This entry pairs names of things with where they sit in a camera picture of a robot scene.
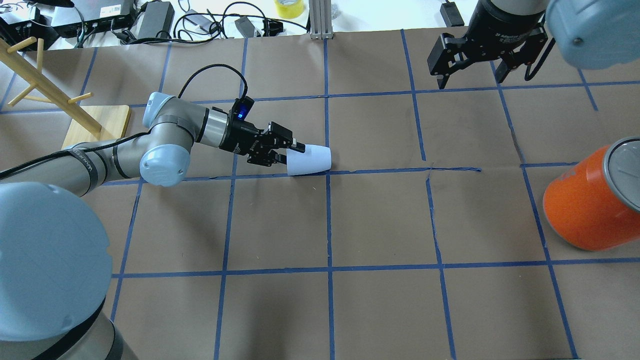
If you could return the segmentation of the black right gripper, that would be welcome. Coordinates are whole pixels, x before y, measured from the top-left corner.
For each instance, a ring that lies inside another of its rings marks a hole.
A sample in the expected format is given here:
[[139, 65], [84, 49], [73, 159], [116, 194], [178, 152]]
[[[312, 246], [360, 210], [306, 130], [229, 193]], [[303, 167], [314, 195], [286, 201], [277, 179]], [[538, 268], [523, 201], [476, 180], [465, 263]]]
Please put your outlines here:
[[501, 60], [494, 71], [503, 84], [512, 71], [525, 65], [532, 80], [556, 41], [546, 32], [548, 0], [479, 0], [464, 35], [443, 32], [427, 57], [429, 73], [444, 90], [450, 76], [475, 63]]

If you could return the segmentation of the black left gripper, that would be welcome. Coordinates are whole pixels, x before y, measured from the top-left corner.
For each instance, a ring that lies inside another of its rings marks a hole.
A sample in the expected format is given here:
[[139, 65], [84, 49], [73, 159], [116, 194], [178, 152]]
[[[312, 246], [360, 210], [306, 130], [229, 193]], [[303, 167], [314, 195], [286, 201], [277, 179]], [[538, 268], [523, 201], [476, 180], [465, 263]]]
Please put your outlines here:
[[287, 156], [277, 150], [306, 152], [306, 144], [298, 142], [292, 130], [274, 121], [266, 129], [258, 129], [247, 121], [254, 105], [249, 97], [237, 98], [227, 114], [227, 124], [218, 148], [229, 153], [247, 157], [247, 163], [270, 167], [274, 164], [287, 164]]

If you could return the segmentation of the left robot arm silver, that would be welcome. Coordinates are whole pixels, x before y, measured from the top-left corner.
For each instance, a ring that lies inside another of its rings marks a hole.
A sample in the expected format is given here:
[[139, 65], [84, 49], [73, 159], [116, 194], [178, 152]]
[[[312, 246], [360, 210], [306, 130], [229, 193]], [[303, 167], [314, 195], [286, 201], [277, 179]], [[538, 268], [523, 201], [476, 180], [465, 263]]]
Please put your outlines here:
[[147, 132], [78, 143], [2, 171], [1, 341], [47, 341], [28, 349], [30, 360], [135, 360], [103, 313], [110, 242], [82, 197], [114, 180], [176, 186], [196, 143], [265, 167], [311, 152], [284, 126], [247, 121], [253, 104], [243, 95], [222, 111], [154, 92], [142, 118]]

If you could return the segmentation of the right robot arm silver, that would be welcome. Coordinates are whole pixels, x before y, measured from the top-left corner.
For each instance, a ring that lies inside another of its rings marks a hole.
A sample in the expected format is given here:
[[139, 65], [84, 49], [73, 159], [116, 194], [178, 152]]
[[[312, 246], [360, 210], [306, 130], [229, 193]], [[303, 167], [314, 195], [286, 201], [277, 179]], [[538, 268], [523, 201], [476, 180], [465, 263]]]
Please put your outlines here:
[[578, 69], [630, 63], [639, 58], [639, 9], [637, 0], [480, 0], [464, 35], [439, 35], [429, 73], [444, 89], [455, 72], [500, 60], [498, 84], [523, 65], [529, 81], [555, 47]]

